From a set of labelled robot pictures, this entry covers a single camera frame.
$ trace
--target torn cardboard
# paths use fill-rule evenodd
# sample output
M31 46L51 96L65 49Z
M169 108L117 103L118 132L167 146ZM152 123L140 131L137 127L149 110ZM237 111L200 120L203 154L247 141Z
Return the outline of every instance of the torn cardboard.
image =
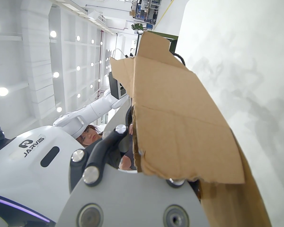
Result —
M244 183L227 122L198 77L169 52L167 39L145 32L138 55L111 58L111 66L133 99L134 156L143 153L135 160L138 171L164 179Z

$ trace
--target white robotic arm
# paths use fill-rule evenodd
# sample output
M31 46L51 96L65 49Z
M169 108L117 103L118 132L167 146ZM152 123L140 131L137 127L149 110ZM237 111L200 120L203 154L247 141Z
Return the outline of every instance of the white robotic arm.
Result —
M111 109L121 107L126 100L128 100L128 95L125 95L118 100L111 94L111 90L107 89L104 92L103 97L80 110L60 116L55 120L53 126L61 127L63 131L76 139L84 132L89 124L109 112Z

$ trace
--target cardboard box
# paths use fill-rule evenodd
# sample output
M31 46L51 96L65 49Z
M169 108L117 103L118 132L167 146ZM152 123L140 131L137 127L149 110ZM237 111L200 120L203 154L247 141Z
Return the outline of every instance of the cardboard box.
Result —
M169 52L169 41L145 32L137 56L111 58L111 65L114 78L133 99L138 172L164 179L200 179L202 205L211 226L269 226L259 190L232 131L198 77ZM250 195L244 207L262 205L261 212L253 207L251 214L261 213L262 220L244 220L250 211L241 207L241 193Z

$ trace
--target potted plant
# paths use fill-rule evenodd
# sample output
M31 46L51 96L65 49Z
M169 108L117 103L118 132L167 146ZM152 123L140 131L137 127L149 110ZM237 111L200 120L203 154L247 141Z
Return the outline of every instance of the potted plant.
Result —
M143 25L142 23L135 23L131 25L131 29L134 31L137 31L137 33L139 33L139 31L143 31Z

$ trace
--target brown hair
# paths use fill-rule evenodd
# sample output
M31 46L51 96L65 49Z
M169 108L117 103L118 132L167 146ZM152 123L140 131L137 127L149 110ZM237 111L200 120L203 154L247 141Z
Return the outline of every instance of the brown hair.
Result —
M88 125L86 127L86 129L84 130L84 132L86 132L89 128L95 130L100 136L102 136L103 132L102 133L99 133L99 129L93 125ZM78 138L76 138L76 140L84 147L86 147L84 144L83 144L83 137L80 135Z

